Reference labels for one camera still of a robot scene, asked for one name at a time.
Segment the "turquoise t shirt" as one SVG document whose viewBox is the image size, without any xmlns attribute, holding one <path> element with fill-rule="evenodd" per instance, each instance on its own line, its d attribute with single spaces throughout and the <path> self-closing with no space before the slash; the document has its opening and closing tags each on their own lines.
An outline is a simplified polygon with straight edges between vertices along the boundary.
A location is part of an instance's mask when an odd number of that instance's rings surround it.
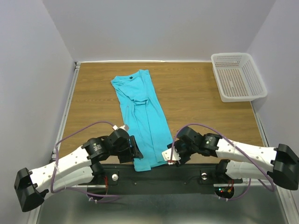
<svg viewBox="0 0 299 224">
<path fill-rule="evenodd" d="M 172 135 L 148 70 L 116 76 L 111 84 L 120 103 L 124 124 L 133 135 L 143 158 L 134 159 L 137 172 L 166 164 L 162 152 L 172 143 Z"/>
</svg>

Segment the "white plastic basket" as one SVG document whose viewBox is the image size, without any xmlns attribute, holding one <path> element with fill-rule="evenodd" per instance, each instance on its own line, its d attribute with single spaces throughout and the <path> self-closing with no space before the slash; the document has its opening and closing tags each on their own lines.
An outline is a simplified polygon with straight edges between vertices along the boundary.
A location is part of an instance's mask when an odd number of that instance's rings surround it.
<svg viewBox="0 0 299 224">
<path fill-rule="evenodd" d="M 213 73 L 222 102 L 251 102 L 267 96 L 262 77 L 248 53 L 211 55 Z"/>
</svg>

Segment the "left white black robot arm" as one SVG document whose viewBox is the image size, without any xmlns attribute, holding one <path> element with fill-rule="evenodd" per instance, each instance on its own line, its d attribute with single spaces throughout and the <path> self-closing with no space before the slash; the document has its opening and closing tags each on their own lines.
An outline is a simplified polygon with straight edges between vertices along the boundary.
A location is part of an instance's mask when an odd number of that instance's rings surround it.
<svg viewBox="0 0 299 224">
<path fill-rule="evenodd" d="M 89 183 L 105 171 L 101 161 L 117 156 L 120 163 L 142 159 L 133 135 L 122 128 L 109 136 L 91 138 L 67 156 L 43 167 L 20 169 L 14 189 L 23 212 L 39 207 L 51 195 L 75 185 Z"/>
</svg>

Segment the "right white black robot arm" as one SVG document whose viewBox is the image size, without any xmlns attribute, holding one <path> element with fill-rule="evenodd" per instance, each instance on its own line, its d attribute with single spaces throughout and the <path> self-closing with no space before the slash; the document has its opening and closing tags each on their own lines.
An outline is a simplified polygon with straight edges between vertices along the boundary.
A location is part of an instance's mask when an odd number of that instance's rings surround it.
<svg viewBox="0 0 299 224">
<path fill-rule="evenodd" d="M 186 125 L 178 130 L 168 146 L 168 162 L 185 164 L 192 154 L 220 158 L 217 174 L 230 179 L 268 180 L 288 190 L 299 188 L 299 158 L 286 144 L 260 147 L 240 143 L 216 130 L 200 134 Z"/>
</svg>

